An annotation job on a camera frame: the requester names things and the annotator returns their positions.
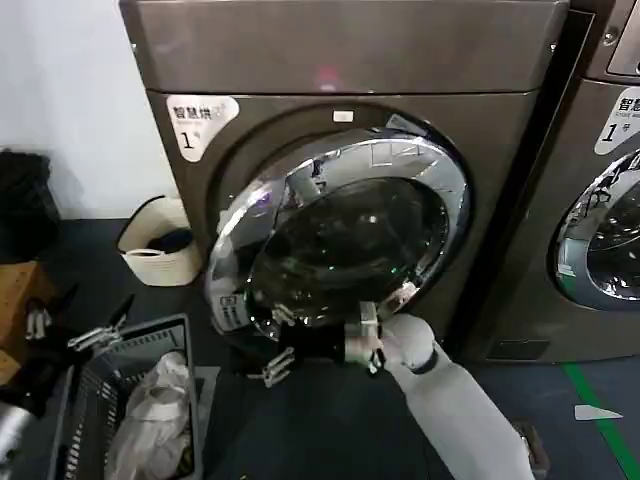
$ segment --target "green floor tape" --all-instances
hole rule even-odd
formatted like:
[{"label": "green floor tape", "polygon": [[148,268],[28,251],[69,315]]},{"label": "green floor tape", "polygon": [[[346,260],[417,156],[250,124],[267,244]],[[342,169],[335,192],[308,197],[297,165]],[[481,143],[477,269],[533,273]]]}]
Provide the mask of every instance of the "green floor tape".
[{"label": "green floor tape", "polygon": [[[587,383],[578,365],[568,363],[564,365],[564,371],[585,404],[597,408],[606,408],[606,406],[600,404],[600,400]],[[615,455],[616,460],[618,460],[618,464],[627,479],[640,480],[640,465],[638,465],[638,462],[636,462],[636,459],[629,451],[629,447],[624,443],[614,421],[609,419],[596,420],[595,423],[598,430],[600,430],[600,434],[604,437],[607,445],[609,445],[609,448]]]}]

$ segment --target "white plastic bag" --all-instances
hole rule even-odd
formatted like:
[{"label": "white plastic bag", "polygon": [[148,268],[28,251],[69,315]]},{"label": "white plastic bag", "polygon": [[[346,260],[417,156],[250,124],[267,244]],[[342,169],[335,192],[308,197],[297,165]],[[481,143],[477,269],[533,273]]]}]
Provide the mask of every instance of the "white plastic bag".
[{"label": "white plastic bag", "polygon": [[106,480],[165,480],[190,443],[189,369],[179,352],[162,356],[133,390],[111,443]]}]

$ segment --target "white paper scrap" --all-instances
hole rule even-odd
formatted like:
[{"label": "white paper scrap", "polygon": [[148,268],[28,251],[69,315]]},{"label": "white paper scrap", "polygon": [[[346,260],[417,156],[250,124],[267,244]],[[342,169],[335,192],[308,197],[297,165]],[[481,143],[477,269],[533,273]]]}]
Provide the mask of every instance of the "white paper scrap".
[{"label": "white paper scrap", "polygon": [[591,405],[576,405],[574,407],[576,420],[605,420],[613,418],[623,418],[622,415],[604,408],[597,408]]}]

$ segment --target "gray plastic basket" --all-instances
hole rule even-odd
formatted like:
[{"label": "gray plastic basket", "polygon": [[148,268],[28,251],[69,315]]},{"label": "gray plastic basket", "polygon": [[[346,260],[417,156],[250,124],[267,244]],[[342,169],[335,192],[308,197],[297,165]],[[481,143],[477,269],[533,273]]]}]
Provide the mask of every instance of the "gray plastic basket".
[{"label": "gray plastic basket", "polygon": [[191,372],[190,422],[193,467],[175,478],[198,480],[202,459],[197,432],[197,401],[189,322],[175,315],[122,330],[122,341],[66,377],[48,480],[104,478],[107,452],[124,417],[133,388],[160,357],[182,351]]}]

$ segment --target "black bag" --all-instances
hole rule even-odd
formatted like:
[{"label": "black bag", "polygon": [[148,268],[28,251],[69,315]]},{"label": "black bag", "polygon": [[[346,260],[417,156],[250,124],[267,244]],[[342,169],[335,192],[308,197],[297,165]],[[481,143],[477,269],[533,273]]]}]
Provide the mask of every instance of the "black bag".
[{"label": "black bag", "polygon": [[48,180],[49,159],[0,152],[0,263],[32,260],[55,241],[60,215]]}]

